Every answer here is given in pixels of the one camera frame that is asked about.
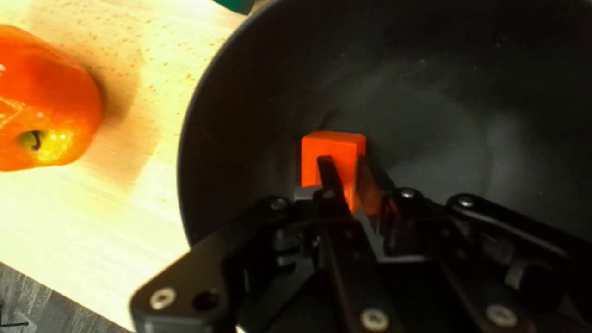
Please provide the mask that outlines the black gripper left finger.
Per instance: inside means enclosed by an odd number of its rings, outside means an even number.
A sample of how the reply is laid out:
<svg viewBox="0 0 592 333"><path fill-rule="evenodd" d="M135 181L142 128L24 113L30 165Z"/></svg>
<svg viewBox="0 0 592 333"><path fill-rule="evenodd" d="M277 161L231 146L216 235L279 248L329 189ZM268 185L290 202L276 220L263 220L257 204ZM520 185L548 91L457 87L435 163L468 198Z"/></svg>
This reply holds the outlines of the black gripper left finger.
<svg viewBox="0 0 592 333"><path fill-rule="evenodd" d="M326 200L339 202L342 207L346 207L346 196L344 196L344 187L342 179L339 176L339 170L335 167L335 161L331 155L320 155L316 159L318 165L318 176L322 181L322 196Z"/></svg>

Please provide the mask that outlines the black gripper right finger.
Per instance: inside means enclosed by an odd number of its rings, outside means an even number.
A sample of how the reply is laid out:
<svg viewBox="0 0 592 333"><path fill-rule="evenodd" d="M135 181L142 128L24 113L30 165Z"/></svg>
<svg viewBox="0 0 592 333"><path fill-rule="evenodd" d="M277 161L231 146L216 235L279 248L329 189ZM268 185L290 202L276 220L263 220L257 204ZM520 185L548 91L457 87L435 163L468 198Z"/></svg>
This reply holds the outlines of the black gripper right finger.
<svg viewBox="0 0 592 333"><path fill-rule="evenodd" d="M390 176L381 168L381 165L366 157L363 161L364 176L363 176L363 205L364 211L372 216L385 215L387 211L396 209L396 185Z"/></svg>

